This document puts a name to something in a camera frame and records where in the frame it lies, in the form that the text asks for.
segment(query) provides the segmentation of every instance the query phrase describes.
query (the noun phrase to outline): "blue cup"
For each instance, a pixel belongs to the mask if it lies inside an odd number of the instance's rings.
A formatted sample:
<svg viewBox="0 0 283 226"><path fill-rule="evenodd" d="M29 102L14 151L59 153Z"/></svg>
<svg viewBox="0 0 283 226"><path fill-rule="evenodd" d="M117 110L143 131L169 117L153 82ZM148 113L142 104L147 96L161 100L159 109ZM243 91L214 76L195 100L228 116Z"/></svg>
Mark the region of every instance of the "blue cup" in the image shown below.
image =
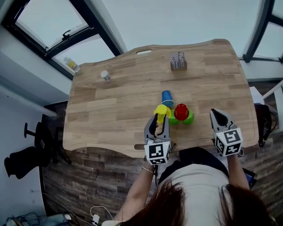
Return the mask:
<svg viewBox="0 0 283 226"><path fill-rule="evenodd" d="M166 107L172 107L174 105L174 101L169 90L164 90L161 93L161 104Z"/></svg>

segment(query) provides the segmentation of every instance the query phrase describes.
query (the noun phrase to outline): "brown hair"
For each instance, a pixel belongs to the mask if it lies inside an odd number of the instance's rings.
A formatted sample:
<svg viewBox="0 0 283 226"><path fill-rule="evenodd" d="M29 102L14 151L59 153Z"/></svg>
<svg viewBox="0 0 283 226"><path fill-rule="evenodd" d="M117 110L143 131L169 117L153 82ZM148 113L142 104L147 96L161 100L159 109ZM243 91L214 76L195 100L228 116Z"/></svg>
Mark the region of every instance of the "brown hair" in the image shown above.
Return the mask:
<svg viewBox="0 0 283 226"><path fill-rule="evenodd" d="M160 186L150 202L120 226L181 226L184 222L184 192L170 181Z"/></svg>
<svg viewBox="0 0 283 226"><path fill-rule="evenodd" d="M231 204L226 201L225 190L229 192ZM221 226L275 226L263 202L250 190L224 186L220 192ZM150 202L130 220L119 226L183 226L184 192L180 184L165 182L156 190Z"/></svg>

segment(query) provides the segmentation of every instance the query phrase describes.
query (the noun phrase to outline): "person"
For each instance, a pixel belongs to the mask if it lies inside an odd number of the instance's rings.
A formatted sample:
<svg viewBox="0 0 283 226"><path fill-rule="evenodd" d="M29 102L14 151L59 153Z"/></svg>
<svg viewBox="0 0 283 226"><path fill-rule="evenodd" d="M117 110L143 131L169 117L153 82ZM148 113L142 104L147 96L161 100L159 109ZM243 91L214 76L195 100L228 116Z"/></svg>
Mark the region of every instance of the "person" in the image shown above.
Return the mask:
<svg viewBox="0 0 283 226"><path fill-rule="evenodd" d="M236 154L225 165L203 148L179 152L161 174L148 204L154 167L148 162L112 221L103 226L250 226L276 225L263 202L250 191Z"/></svg>

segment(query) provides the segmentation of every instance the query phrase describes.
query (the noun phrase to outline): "wooden tabletop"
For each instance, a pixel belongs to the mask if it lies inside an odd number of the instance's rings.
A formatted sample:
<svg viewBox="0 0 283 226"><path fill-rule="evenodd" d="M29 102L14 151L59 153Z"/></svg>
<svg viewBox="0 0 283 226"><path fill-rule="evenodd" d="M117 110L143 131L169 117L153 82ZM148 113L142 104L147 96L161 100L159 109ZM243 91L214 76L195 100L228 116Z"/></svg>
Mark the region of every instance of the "wooden tabletop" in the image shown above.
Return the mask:
<svg viewBox="0 0 283 226"><path fill-rule="evenodd" d="M137 54L151 50L149 53ZM187 70L171 71L170 53L184 52ZM107 70L112 81L100 73ZM212 145L211 108L227 111L241 128L243 147L258 141L255 107L243 69L229 41L150 45L115 58L85 63L75 75L66 110L63 146L111 149L144 157L143 129L169 90L175 105L195 114L191 125L170 125L176 150Z"/></svg>

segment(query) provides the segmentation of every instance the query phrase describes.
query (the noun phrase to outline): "red cup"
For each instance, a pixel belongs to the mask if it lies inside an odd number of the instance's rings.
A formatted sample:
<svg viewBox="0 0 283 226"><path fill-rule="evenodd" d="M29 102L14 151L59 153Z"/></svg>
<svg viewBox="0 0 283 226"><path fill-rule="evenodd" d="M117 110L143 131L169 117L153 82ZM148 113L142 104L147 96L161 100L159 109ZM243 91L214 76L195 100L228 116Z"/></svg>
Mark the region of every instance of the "red cup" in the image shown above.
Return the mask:
<svg viewBox="0 0 283 226"><path fill-rule="evenodd" d="M174 116L179 121L184 121L189 117L189 110L185 104L179 104L174 110Z"/></svg>

